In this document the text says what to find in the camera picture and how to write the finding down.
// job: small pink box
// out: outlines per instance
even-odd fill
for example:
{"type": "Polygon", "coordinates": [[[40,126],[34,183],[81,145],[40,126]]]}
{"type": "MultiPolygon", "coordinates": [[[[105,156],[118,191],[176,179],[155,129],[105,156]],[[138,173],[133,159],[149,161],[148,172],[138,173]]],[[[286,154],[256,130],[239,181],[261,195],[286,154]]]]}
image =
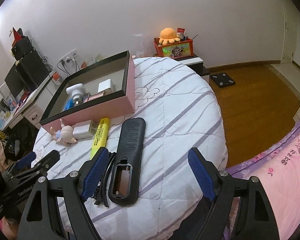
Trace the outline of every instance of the small pink box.
{"type": "Polygon", "coordinates": [[[134,112],[134,62],[129,51],[111,56],[84,68],[67,77],[61,84],[40,120],[43,128],[50,132],[50,127],[56,131],[61,129],[60,118],[65,125],[93,120],[99,122],[101,118],[115,118],[134,112]],[[111,79],[114,92],[94,100],[82,103],[63,111],[70,96],[66,89],[82,83],[87,93],[98,93],[99,83],[111,79]]]}

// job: door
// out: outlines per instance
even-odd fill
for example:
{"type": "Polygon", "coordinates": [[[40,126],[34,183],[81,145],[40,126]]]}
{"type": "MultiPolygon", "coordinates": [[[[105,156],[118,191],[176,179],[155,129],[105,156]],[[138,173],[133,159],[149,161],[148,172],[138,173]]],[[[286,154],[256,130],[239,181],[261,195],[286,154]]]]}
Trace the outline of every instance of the door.
{"type": "Polygon", "coordinates": [[[297,44],[297,16],[291,0],[282,0],[284,16],[284,38],[281,64],[291,63],[297,44]]]}

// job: white bedsheet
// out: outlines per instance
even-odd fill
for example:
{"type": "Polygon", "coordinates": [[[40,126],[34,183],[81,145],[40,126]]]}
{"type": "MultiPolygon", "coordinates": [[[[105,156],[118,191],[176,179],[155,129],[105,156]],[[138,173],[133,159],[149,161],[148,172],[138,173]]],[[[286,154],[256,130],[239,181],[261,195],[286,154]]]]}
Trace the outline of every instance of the white bedsheet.
{"type": "MultiPolygon", "coordinates": [[[[221,111],[210,86],[189,67],[170,58],[139,58],[134,62],[136,111],[111,120],[107,148],[116,151],[125,119],[145,119],[139,199],[129,207],[109,200],[109,208],[88,199],[86,208],[104,240],[169,238],[202,197],[187,161],[188,150],[198,147],[219,170],[227,162],[221,111]]],[[[56,149],[60,161],[50,169],[48,179],[66,176],[89,160],[91,145],[90,139],[69,147],[56,145],[41,128],[33,165],[56,149]]],[[[58,202],[63,223],[70,227],[64,201],[60,198],[58,202]]]]}

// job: bed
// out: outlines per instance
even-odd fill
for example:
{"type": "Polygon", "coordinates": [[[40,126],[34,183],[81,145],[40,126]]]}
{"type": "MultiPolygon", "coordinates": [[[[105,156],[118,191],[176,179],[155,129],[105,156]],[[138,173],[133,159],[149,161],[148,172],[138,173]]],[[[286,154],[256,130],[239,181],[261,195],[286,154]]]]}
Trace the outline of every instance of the bed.
{"type": "MultiPolygon", "coordinates": [[[[273,209],[280,240],[300,239],[300,122],[271,148],[227,171],[239,179],[257,176],[273,209]]],[[[238,203],[235,198],[229,232],[238,203]]]]}
{"type": "MultiPolygon", "coordinates": [[[[188,150],[197,147],[219,170],[226,167],[223,121],[210,86],[189,67],[170,58],[148,57],[134,62],[135,113],[111,120],[107,148],[116,151],[124,120],[145,119],[139,199],[129,207],[111,201],[109,208],[96,206],[93,199],[85,205],[102,239],[168,239],[202,198],[187,161],[188,150]]],[[[41,128],[32,165],[56,149],[60,161],[49,170],[48,179],[66,176],[89,159],[91,145],[91,139],[68,147],[56,145],[41,128]]],[[[63,224],[71,231],[62,198],[58,204],[63,224]]]]}

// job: red storage box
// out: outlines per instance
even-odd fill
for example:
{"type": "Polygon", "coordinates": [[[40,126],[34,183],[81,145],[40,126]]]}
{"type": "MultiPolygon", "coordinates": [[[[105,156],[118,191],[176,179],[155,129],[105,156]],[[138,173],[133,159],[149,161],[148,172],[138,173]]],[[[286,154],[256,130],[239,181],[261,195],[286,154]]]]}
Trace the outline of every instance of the red storage box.
{"type": "Polygon", "coordinates": [[[185,41],[160,45],[159,38],[154,38],[154,46],[158,56],[170,57],[173,59],[193,56],[192,42],[191,39],[187,38],[185,41]]]}

